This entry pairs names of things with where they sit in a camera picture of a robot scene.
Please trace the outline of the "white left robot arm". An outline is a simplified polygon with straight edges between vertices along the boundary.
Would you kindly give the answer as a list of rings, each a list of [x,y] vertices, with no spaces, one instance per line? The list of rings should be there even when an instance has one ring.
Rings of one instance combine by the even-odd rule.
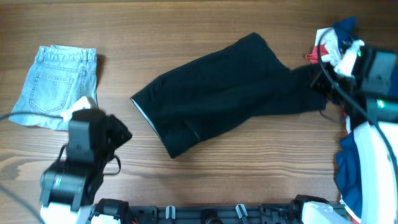
[[[41,176],[40,216],[43,223],[89,223],[105,167],[132,134],[114,115],[100,110],[73,113],[68,142]]]

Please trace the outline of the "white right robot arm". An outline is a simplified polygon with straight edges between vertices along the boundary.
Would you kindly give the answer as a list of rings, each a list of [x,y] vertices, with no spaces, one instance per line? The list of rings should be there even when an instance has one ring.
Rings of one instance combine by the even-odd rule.
[[[381,134],[397,152],[397,125],[379,123],[380,131],[359,113],[346,120],[347,137],[336,155],[335,182],[340,202],[356,223],[397,223],[397,174]]]

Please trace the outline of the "black shorts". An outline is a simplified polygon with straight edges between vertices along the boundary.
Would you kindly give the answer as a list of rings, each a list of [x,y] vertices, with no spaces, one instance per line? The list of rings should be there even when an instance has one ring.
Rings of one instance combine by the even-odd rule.
[[[170,157],[253,116],[323,110],[315,65],[289,69],[257,33],[158,76],[131,100]]]

